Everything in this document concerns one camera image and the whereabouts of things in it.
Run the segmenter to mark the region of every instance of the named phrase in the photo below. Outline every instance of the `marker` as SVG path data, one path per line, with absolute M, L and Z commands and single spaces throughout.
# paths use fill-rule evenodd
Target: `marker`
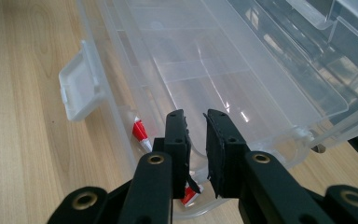
M 147 137 L 145 127 L 138 117 L 135 117 L 135 121 L 133 122 L 132 135 L 135 136 L 146 152 L 152 151 L 152 145 Z
M 203 191 L 203 186 L 199 185 L 200 192 Z M 186 183 L 186 189 L 185 189 L 185 198 L 181 199 L 180 201 L 185 207 L 189 207 L 193 204 L 193 202 L 196 200 L 196 198 L 199 197 L 199 194 L 196 193 L 191 187 Z

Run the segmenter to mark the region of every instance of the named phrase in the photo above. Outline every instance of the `wooden table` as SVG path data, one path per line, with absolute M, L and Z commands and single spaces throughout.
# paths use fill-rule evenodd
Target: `wooden table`
M 72 190 L 127 180 L 101 111 L 81 122 L 65 116 L 58 74 L 82 35 L 74 1 L 0 0 L 0 223 L 46 222 Z M 321 194 L 333 184 L 358 188 L 358 154 L 344 143 L 290 172 Z M 241 223 L 236 203 L 176 222 Z

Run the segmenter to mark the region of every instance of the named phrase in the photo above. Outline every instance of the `wood grain surface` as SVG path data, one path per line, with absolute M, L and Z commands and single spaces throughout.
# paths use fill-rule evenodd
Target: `wood grain surface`
M 83 38 L 76 3 L 0 0 L 0 223 L 45 223 L 64 196 L 91 185 L 127 181 L 119 136 L 107 134 L 100 109 L 66 119 L 58 74 Z M 344 143 L 310 153 L 290 173 L 306 188 L 358 188 L 358 154 Z M 231 200 L 175 223 L 241 223 Z

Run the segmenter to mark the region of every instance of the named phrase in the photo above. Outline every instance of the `clear plastic bin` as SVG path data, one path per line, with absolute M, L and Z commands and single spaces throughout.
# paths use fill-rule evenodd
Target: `clear plastic bin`
M 321 2 L 78 1 L 88 35 L 82 50 L 92 61 L 85 79 L 98 84 L 105 119 L 118 124 L 133 169 L 144 154 L 131 138 L 135 115 L 153 142 L 164 136 L 165 116 L 185 110 L 190 170 L 205 190 L 188 208 L 176 204 L 174 217 L 225 201 L 213 197 L 207 181 L 202 113 L 209 108 L 227 112 L 251 150 L 267 151 L 287 168 L 310 148 L 358 135 L 358 6 Z M 60 77 L 71 75 L 62 71 Z M 98 106 L 92 103 L 85 111 Z

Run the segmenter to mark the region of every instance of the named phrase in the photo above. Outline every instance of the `red marker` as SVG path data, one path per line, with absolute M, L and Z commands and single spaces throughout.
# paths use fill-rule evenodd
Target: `red marker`
M 132 134 L 139 141 L 146 152 L 152 151 L 152 145 L 147 137 L 145 127 L 138 117 L 135 117 L 135 121 L 133 122 Z
M 202 192 L 203 187 L 202 185 L 199 185 L 199 189 Z M 185 207 L 189 207 L 193 204 L 194 200 L 199 197 L 199 194 L 196 193 L 191 187 L 186 183 L 186 189 L 185 189 L 185 198 L 181 199 L 180 201 Z

